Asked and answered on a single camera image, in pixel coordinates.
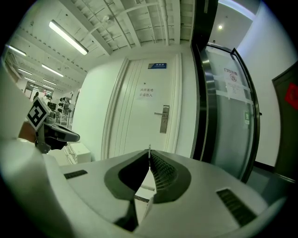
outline white door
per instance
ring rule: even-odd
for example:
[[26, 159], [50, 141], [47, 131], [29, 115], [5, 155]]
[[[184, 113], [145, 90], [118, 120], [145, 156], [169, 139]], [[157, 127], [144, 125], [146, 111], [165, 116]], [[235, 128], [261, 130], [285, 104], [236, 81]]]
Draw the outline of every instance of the white door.
[[[129, 62], [113, 111], [108, 158], [148, 149], [149, 145], [154, 150], [175, 152], [182, 91], [179, 62], [180, 55]], [[153, 63], [158, 64], [154, 69], [150, 68]], [[166, 131], [161, 133], [162, 116], [155, 113], [162, 113], [164, 106], [169, 106], [169, 115]], [[143, 185], [155, 188], [151, 172]], [[141, 197], [154, 194], [140, 190], [137, 195]]]

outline metal door handle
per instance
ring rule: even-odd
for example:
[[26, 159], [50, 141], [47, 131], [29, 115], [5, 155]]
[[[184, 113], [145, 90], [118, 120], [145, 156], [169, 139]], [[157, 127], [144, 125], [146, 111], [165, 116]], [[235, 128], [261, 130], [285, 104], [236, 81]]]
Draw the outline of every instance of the metal door handle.
[[162, 121], [160, 124], [160, 133], [166, 133], [167, 132], [167, 125], [168, 125], [168, 117], [169, 117], [169, 105], [163, 105], [163, 112], [158, 113], [155, 112], [154, 115], [162, 116]]

